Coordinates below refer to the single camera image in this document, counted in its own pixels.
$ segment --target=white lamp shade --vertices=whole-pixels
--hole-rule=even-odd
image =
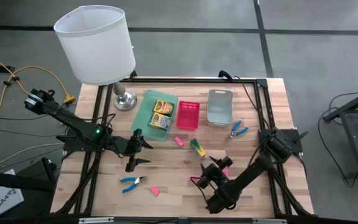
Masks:
[[[53,27],[80,82],[107,85],[133,72],[135,57],[125,12],[111,6],[81,6]]]

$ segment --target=blue-handled pliers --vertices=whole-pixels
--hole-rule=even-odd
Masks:
[[[125,188],[124,190],[122,190],[122,192],[125,193],[125,192],[128,192],[128,191],[134,189],[139,183],[145,182],[146,180],[147,180],[147,177],[145,176],[145,177],[139,177],[139,178],[136,178],[136,177],[126,177],[126,178],[121,179],[121,180],[119,180],[119,181],[120,181],[121,183],[127,182],[127,181],[133,181],[133,182],[134,182],[131,186],[129,186],[129,187]]]
[[[246,131],[248,130],[248,127],[245,127],[245,128],[244,128],[243,130],[241,130],[241,131],[236,131],[237,128],[240,126],[240,124],[241,124],[241,120],[237,121],[237,122],[234,124],[233,128],[231,129],[230,134],[229,134],[228,136],[226,136],[226,139],[227,139],[227,140],[228,140],[228,139],[232,139],[234,136],[238,136],[238,135],[240,135],[240,134],[242,134],[242,133],[244,133],[244,132],[246,132]]]

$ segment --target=lamp base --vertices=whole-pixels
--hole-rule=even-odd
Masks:
[[[114,95],[112,100],[119,111],[130,111],[137,103],[135,93],[130,90],[125,90],[124,96]]]

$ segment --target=pink basket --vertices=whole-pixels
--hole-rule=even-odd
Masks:
[[[200,104],[189,101],[179,101],[177,127],[196,130],[200,118]]]

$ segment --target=wooden table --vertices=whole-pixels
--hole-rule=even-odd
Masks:
[[[195,131],[177,129],[176,117],[166,141],[156,141],[146,138],[154,149],[143,149],[137,158],[148,159],[151,163],[140,164],[132,173],[124,171],[128,158],[119,159],[113,152],[106,151],[102,155],[99,167],[98,181],[94,196],[92,215],[94,216],[130,216],[130,217],[273,217],[272,201],[269,191],[267,173],[264,172],[242,191],[242,195],[234,210],[223,210],[219,214],[210,215],[205,209],[205,201],[200,191],[188,179],[190,176],[200,175],[201,169],[194,152],[189,147],[193,138],[199,140],[206,152],[215,158],[225,155],[234,161],[229,168],[230,178],[236,178],[246,167],[248,161],[258,146],[257,131],[260,129],[258,114],[252,107],[241,84],[211,84],[211,83],[131,83],[125,84],[138,99],[135,109],[129,112],[116,111],[113,103],[109,113],[117,113],[112,121],[113,135],[129,138],[132,122],[142,103],[144,93],[148,89],[176,95],[179,100],[196,101],[201,104],[200,124]],[[252,85],[246,85],[251,98],[254,100]],[[232,139],[225,140],[232,127],[214,128],[206,124],[206,109],[208,91],[210,89],[231,90],[234,93],[234,120],[243,120],[249,127],[248,132]],[[281,78],[268,79],[268,89],[273,108],[276,127],[288,129],[293,127],[291,111],[288,104],[284,82]],[[78,98],[76,115],[81,118],[91,118],[98,87],[83,85]],[[104,106],[102,97],[99,115]],[[174,141],[179,136],[185,143],[180,148]],[[69,199],[76,189],[83,163],[84,152],[74,152],[64,160],[58,180],[51,212],[58,210]],[[294,196],[313,213],[308,184],[301,162],[291,157],[284,164],[287,184]],[[122,184],[119,179],[131,176],[149,177],[146,183],[140,184],[135,190],[123,194],[122,189],[128,183]],[[149,190],[156,186],[161,194],[155,197]],[[280,208],[284,211],[282,193],[277,186]],[[207,197],[212,196],[213,190],[207,188]],[[83,205],[86,205],[88,189],[85,189]]]

